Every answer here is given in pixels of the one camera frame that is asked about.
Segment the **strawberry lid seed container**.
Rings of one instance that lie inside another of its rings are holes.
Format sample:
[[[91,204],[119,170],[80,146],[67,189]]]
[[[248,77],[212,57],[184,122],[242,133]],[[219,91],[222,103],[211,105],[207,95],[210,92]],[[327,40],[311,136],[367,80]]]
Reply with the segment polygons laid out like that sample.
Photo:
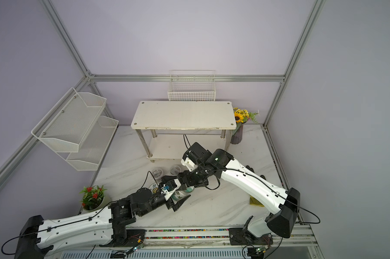
[[[174,194],[172,195],[172,199],[174,201],[179,201],[179,200],[182,200],[184,199],[185,197],[189,197],[191,195],[191,193],[193,192],[194,188],[193,187],[188,187],[184,190],[177,190],[174,192]]]

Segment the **sunflower lid seed container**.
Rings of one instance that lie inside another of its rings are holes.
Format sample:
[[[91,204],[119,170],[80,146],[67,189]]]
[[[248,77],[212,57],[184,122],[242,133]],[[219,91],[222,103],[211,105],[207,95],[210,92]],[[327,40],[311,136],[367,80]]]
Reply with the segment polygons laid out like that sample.
[[[153,183],[149,186],[149,190],[152,194],[157,194],[159,191],[159,185],[157,183]]]

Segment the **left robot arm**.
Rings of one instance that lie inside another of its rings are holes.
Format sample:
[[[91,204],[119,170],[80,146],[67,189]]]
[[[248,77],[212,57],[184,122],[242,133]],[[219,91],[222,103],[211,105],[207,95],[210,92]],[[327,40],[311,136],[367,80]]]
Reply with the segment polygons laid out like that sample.
[[[30,217],[17,237],[16,259],[43,259],[47,254],[87,245],[120,247],[131,236],[126,227],[162,205],[177,211],[182,202],[174,202],[176,191],[188,187],[181,176],[162,177],[156,193],[140,188],[126,198],[112,201],[94,212],[59,220]]]

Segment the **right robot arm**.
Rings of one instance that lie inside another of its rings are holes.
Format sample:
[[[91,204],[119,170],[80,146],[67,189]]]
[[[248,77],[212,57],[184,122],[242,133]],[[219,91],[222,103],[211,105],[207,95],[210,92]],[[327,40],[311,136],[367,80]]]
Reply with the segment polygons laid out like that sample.
[[[299,214],[301,194],[298,190],[278,187],[256,175],[242,165],[233,155],[217,149],[187,150],[181,160],[188,171],[181,176],[181,183],[190,187],[205,187],[208,177],[227,181],[258,200],[268,210],[261,217],[250,217],[246,232],[255,238],[273,232],[282,238],[290,238]]]

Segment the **white two-tier shelf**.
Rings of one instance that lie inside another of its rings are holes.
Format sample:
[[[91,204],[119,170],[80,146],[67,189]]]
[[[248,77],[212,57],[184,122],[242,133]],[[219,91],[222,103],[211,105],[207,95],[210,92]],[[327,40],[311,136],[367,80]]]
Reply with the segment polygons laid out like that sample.
[[[151,161],[181,159],[198,142],[227,151],[236,128],[230,101],[141,101],[131,123]]]

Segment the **small clear cup left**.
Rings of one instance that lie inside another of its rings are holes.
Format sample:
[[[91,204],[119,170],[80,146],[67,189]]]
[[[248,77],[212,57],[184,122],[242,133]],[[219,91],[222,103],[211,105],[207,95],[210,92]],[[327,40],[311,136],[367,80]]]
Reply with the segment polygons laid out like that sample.
[[[156,181],[161,181],[161,178],[164,176],[164,171],[159,167],[153,169],[151,173]]]

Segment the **small clear cup middle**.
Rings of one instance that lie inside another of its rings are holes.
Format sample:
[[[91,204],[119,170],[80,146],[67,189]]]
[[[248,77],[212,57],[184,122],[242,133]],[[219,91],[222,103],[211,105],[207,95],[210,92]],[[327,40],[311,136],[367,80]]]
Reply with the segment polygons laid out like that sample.
[[[170,174],[172,175],[172,176],[177,176],[179,173],[181,173],[182,172],[182,169],[181,169],[181,167],[180,166],[178,166],[178,165],[174,165],[174,166],[172,166],[171,168],[170,168]]]

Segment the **black yellow work glove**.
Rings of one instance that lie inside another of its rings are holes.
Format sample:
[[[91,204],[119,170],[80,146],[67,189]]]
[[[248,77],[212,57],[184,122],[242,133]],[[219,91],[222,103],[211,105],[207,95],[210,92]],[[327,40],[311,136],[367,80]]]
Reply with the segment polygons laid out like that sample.
[[[244,181],[245,191],[257,199],[265,207],[270,208],[273,205],[272,192],[268,188],[268,183],[265,179],[254,173],[254,169],[250,166],[244,167],[242,180]]]

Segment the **yellow sunflower plant pot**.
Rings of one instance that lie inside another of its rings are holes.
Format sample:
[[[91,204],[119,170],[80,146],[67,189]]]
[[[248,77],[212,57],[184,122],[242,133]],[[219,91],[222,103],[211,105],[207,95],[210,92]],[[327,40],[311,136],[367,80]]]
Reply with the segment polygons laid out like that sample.
[[[233,145],[238,145],[243,139],[244,124],[247,122],[258,124],[257,116],[259,115],[259,111],[249,112],[246,109],[235,107],[233,109],[233,113],[236,121],[236,129],[232,131],[230,143]]]

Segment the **red flower plant pot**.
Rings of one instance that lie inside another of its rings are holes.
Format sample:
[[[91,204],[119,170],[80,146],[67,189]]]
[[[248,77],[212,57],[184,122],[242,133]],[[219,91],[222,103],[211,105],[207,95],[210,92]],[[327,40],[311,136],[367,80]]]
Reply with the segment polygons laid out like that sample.
[[[105,197],[104,192],[106,189],[104,186],[90,186],[84,187],[80,194],[82,195],[81,205],[85,210],[93,210],[100,206]]]

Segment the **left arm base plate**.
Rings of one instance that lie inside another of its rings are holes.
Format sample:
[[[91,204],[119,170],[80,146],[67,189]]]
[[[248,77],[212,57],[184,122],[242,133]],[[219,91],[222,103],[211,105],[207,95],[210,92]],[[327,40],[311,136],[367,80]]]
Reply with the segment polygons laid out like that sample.
[[[145,229],[126,229],[120,234],[113,234],[112,240],[106,245],[100,245],[100,247],[137,247],[143,244],[145,234]]]

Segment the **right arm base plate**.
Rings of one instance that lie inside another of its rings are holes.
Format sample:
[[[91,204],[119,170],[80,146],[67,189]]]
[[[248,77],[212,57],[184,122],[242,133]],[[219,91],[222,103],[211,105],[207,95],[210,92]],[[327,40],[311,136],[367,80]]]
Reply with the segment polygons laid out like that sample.
[[[241,245],[273,245],[273,237],[271,234],[265,234],[261,237],[255,237],[248,231],[242,228],[229,228],[229,240],[232,246]]]

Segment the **white mesh wall rack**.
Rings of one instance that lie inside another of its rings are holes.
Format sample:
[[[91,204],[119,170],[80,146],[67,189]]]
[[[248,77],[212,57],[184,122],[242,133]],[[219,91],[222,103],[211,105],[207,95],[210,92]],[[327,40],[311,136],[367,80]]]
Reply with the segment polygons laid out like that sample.
[[[106,98],[71,88],[31,134],[77,171],[96,171],[118,128]]]

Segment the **aluminium cage frame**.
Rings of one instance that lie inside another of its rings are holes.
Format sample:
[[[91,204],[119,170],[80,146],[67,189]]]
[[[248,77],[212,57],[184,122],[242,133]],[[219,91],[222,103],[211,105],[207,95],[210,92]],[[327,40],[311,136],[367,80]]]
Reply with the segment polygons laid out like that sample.
[[[261,124],[286,79],[314,1],[0,1],[0,169],[28,140],[34,147],[0,190],[0,241],[27,220],[75,216],[81,190],[105,187],[119,200],[148,187],[148,171],[179,165],[189,142],[224,148],[221,118],[210,102],[201,109],[163,111],[171,86],[214,85],[216,100],[257,113],[228,152],[280,185]],[[73,142],[74,158],[47,139],[54,117],[73,90],[94,91],[118,121],[105,155],[89,161],[87,144],[103,138],[87,125]]]

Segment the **aluminium front rail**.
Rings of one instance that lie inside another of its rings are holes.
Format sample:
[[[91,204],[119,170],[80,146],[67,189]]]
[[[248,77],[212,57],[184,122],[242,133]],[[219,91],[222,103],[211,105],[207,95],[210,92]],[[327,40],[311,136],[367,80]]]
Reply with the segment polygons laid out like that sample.
[[[322,259],[324,257],[309,225],[296,224],[290,238],[267,234],[248,245],[229,227],[147,228],[136,248],[96,246],[69,248],[54,259],[248,259],[250,254],[266,259]]]

